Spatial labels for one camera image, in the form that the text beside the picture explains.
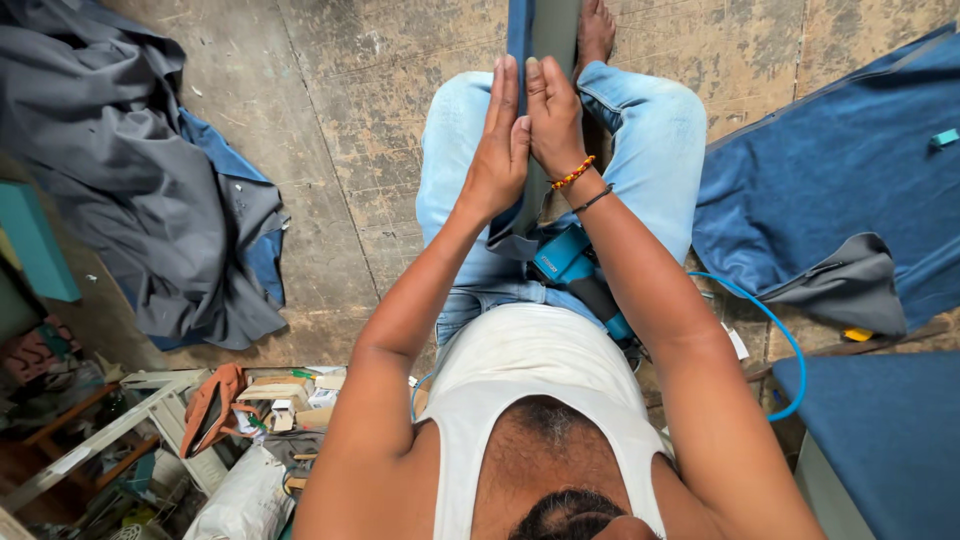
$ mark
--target man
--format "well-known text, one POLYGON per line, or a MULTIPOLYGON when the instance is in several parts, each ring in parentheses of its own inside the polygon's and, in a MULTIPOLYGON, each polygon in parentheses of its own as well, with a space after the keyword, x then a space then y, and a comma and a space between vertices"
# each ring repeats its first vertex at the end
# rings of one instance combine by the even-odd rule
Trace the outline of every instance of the man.
POLYGON ((434 98, 417 213, 426 248, 363 329, 297 510, 295 535, 367 539, 823 538, 730 339, 682 266, 705 115, 687 88, 605 65, 614 26, 581 14, 577 86, 553 59, 467 73, 434 98), (487 252, 528 153, 555 180, 586 159, 581 100, 614 135, 560 189, 649 350, 676 457, 650 426, 624 356, 583 304, 487 252), (411 425, 411 366, 437 366, 411 425))

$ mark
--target stained floor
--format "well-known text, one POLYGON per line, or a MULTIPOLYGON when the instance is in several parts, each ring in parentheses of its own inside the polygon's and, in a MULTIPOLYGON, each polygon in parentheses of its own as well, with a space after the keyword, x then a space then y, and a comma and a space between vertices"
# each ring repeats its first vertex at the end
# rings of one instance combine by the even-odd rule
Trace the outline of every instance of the stained floor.
MULTIPOLYGON (((290 326, 241 353, 200 346, 162 355, 133 328, 108 281, 80 279, 84 306, 55 311, 88 348, 132 366, 346 363, 373 308, 422 248, 414 201, 430 100, 447 79, 490 70, 503 54, 507 0, 106 3, 182 45, 182 102, 279 186, 292 216, 282 260, 290 326)), ((608 4, 618 28, 611 64, 691 87, 707 109, 710 140, 960 15, 960 0, 608 4)), ((66 251, 76 274, 106 274, 84 248, 66 251)), ((790 355, 762 314, 722 294, 714 302, 746 342, 748 367, 790 355)), ((834 327, 780 313, 805 348, 840 339, 834 327)), ((951 333, 900 348, 960 342, 951 333)), ((652 373, 640 378, 655 388, 652 373)), ((755 383, 767 405, 769 385, 755 383)))

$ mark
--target wrist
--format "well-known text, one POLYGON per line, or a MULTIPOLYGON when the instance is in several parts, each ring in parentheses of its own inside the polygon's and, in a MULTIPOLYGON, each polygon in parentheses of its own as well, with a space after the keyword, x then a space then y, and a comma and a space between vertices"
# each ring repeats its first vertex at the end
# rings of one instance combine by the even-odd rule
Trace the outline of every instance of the wrist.
POLYGON ((586 160, 586 152, 564 153, 563 158, 558 158, 551 162, 550 170, 547 171, 547 174, 554 182, 562 180, 566 175, 577 170, 577 167, 583 165, 586 160))
POLYGON ((571 208, 578 208, 586 201, 596 197, 607 187, 603 177, 593 167, 587 169, 580 178, 560 188, 561 194, 571 208))
POLYGON ((458 199, 446 220, 447 222, 452 221, 470 229, 476 229, 479 232, 486 227, 492 219, 493 216, 490 215, 488 211, 484 211, 479 209, 477 205, 467 204, 458 199))

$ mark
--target red and yellow bracelet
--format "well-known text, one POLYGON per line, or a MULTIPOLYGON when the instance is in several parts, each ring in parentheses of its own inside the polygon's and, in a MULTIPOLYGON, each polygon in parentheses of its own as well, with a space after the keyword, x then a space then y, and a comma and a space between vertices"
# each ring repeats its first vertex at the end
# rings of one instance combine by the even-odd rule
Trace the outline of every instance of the red and yellow bracelet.
POLYGON ((580 178, 580 175, 584 174, 584 172, 590 167, 590 164, 593 163, 593 160, 595 159, 596 159, 596 156, 590 156, 589 158, 584 160, 583 165, 580 165, 579 167, 577 167, 577 170, 566 175, 563 180, 557 180, 550 186, 553 187, 554 189, 560 189, 561 187, 573 182, 574 180, 577 180, 578 178, 580 178))

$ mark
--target finger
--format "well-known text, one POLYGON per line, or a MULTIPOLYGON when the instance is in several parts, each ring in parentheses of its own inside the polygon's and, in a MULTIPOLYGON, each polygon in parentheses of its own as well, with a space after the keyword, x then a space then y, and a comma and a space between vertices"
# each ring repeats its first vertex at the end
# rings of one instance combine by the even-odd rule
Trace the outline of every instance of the finger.
POLYGON ((530 116, 520 116, 510 131, 510 172, 514 178, 526 178, 530 158, 530 116))
POLYGON ((490 87, 490 104, 487 105, 487 117, 483 125, 484 135, 492 132, 493 127, 496 126, 501 96, 503 96, 503 57, 493 62, 493 84, 490 87))
POLYGON ((527 59, 527 111, 536 116, 546 112, 546 79, 543 78, 543 69, 537 59, 527 59))
POLYGON ((496 116, 496 128, 494 130, 500 132, 506 140, 516 121, 519 84, 516 80, 516 58, 507 55, 501 65, 503 68, 503 90, 500 95, 500 112, 496 116))
POLYGON ((540 62, 543 66, 543 79, 546 81, 546 99, 547 107, 549 101, 556 96, 567 97, 573 95, 573 86, 566 79, 564 71, 553 57, 546 57, 540 62))

